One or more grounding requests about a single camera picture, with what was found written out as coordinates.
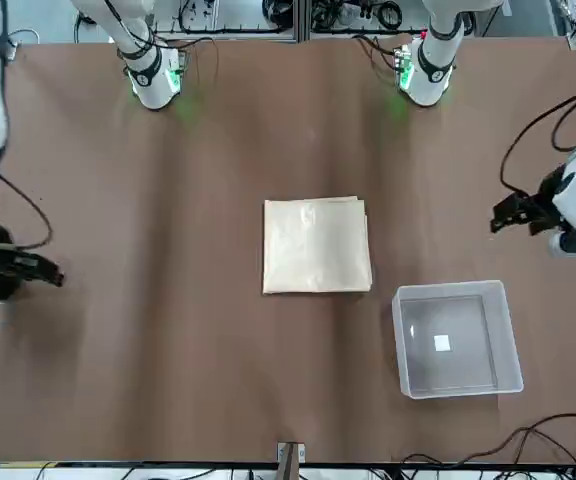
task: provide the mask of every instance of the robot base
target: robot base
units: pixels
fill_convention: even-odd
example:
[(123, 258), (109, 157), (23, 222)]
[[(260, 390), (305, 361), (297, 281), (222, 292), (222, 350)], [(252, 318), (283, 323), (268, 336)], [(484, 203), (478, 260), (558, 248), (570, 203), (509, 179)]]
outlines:
[(440, 82), (432, 83), (419, 65), (418, 51), (421, 45), (422, 40), (415, 38), (409, 45), (395, 51), (395, 85), (420, 107), (431, 107), (448, 89), (453, 69)]
[(162, 62), (159, 70), (152, 78), (150, 85), (142, 86), (137, 80), (128, 75), (132, 84), (132, 91), (141, 103), (149, 110), (160, 110), (170, 103), (170, 101), (181, 92), (181, 83), (184, 68), (180, 65), (186, 63), (185, 52), (178, 52), (172, 49), (161, 49)]

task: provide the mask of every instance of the beige cloth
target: beige cloth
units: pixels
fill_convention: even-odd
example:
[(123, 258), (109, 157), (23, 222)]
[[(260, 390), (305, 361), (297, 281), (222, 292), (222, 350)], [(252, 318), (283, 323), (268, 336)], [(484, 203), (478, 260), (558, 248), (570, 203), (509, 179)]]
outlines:
[(264, 220), (264, 293), (370, 290), (363, 200), (266, 201)]

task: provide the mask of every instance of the brown table surface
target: brown table surface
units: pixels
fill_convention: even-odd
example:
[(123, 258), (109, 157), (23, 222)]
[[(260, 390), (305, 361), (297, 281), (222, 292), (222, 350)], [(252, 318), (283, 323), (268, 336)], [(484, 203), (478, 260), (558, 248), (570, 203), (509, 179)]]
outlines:
[[(527, 228), (488, 231), (503, 152), (576, 93), (566, 41), (464, 42), (432, 109), (380, 82), (353, 41), (218, 52), (215, 76), (214, 46), (199, 48), (158, 113), (109, 45), (24, 48), (10, 66), (0, 167), (50, 216), (43, 252), (69, 277), (0, 307), (0, 460), (272, 461), (280, 440), (312, 462), (457, 460), (576, 411), (576, 259)], [(565, 160), (552, 125), (510, 161), (530, 191)], [(262, 296), (263, 201), (341, 195), (366, 200), (373, 290)], [(23, 242), (44, 231), (1, 183), (0, 222)], [(479, 279), (506, 286), (524, 392), (408, 399), (397, 287)], [(576, 422), (544, 430), (576, 452)], [(525, 459), (567, 460), (538, 439)]]

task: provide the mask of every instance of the transparent container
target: transparent container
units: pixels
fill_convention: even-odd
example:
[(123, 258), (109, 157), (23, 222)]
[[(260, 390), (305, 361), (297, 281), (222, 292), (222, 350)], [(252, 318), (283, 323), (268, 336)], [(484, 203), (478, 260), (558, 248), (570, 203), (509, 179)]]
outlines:
[(424, 399), (523, 390), (500, 281), (402, 286), (392, 315), (405, 395)]

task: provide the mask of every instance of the white floor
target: white floor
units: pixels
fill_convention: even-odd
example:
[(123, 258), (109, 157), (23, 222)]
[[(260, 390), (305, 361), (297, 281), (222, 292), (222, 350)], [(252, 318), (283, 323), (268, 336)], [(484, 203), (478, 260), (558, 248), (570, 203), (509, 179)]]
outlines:
[[(46, 468), (40, 473), (37, 468), (0, 468), (0, 480), (124, 480), (128, 473), (127, 468)], [(205, 472), (197, 469), (136, 469), (130, 473), (127, 480), (183, 480), (184, 478)], [(256, 480), (273, 480), (274, 471), (255, 470)], [(300, 469), (302, 480), (383, 480), (382, 472), (379, 476), (369, 470), (335, 470), (335, 469)], [(485, 472), (480, 478), (478, 471), (443, 471), (418, 472), (415, 480), (493, 480), (499, 472)], [(209, 475), (202, 476), (203, 480), (230, 480), (231, 470), (217, 470)], [(555, 474), (536, 473), (530, 480), (557, 480)], [(247, 480), (248, 470), (235, 470), (233, 480)], [(513, 477), (515, 480), (529, 480), (525, 475), (519, 474)]]

